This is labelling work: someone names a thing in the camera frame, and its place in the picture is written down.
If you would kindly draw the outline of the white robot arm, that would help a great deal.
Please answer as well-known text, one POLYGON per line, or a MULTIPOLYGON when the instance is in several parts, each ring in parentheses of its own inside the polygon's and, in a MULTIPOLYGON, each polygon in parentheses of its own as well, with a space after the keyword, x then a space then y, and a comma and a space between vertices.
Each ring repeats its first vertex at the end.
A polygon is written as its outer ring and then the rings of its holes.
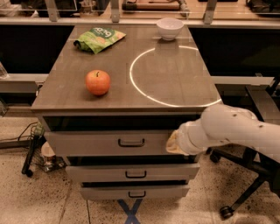
POLYGON ((200 119, 182 123, 171 133, 166 150, 188 156, 227 144, 249 147, 280 162, 280 126, 259 121, 247 109, 224 104, 210 106, 200 119))

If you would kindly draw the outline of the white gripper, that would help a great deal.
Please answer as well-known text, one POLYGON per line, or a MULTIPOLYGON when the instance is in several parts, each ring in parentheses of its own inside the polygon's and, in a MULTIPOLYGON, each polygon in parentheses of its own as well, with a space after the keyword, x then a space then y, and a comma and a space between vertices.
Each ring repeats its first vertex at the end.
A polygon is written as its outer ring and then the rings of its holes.
POLYGON ((207 135, 201 121, 185 122, 178 131, 174 130, 166 142, 165 149, 169 153, 182 155, 198 155, 208 149, 207 135))

